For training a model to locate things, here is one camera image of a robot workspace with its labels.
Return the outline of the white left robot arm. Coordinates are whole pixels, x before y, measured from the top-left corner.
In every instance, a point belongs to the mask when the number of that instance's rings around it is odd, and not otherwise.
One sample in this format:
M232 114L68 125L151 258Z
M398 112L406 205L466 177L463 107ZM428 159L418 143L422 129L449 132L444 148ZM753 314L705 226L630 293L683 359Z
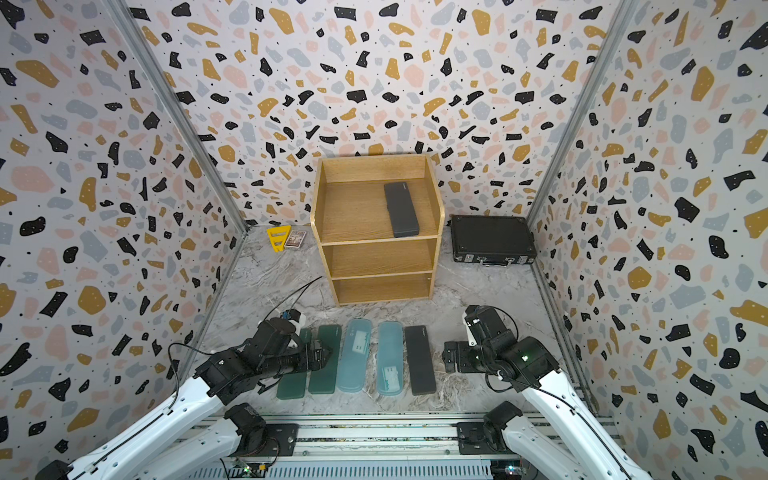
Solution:
M282 317L261 322L242 345L208 355L171 397L124 432L74 461L51 461L37 478L177 478L212 459L263 451L266 421L239 397L266 392L267 380L321 370L332 354L319 340L302 341L298 324Z

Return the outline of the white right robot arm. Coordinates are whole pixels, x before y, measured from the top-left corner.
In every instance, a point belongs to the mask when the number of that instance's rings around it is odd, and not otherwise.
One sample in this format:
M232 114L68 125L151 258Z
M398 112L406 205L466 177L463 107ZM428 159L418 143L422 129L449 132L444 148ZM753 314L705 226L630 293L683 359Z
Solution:
M480 374L494 393L514 391L558 434L551 440L520 408L503 401L482 421L457 426L463 455L513 453L546 479L647 479L579 397L566 372L536 338L504 323L507 313L470 305L463 313L464 341L448 342L447 372Z

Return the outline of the dark grey pencil case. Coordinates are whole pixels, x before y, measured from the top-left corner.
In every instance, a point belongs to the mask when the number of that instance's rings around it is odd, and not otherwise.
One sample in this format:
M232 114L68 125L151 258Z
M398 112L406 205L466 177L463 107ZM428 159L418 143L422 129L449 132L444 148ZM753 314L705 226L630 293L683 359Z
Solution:
M404 339L412 394L420 396L435 393L437 385L426 327L406 327Z
M420 226L408 184L404 181L393 182L385 184L383 188L393 236L417 236Z

